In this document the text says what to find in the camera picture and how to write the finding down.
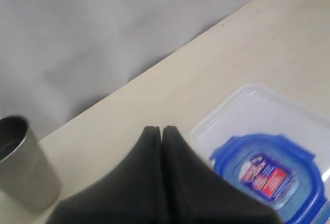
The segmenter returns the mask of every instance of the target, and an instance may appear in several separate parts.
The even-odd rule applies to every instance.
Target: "metal cup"
[[[0,120],[0,190],[32,211],[51,206],[61,183],[21,116]]]

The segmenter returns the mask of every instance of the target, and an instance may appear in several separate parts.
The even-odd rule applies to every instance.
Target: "container label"
[[[272,202],[281,199],[289,190],[292,171],[270,156],[258,153],[241,167],[239,182],[267,202]]]

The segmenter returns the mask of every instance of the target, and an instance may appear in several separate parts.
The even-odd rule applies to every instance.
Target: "blue lid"
[[[314,155],[282,135],[232,137],[210,157],[231,185],[289,223],[310,223],[326,202]]]

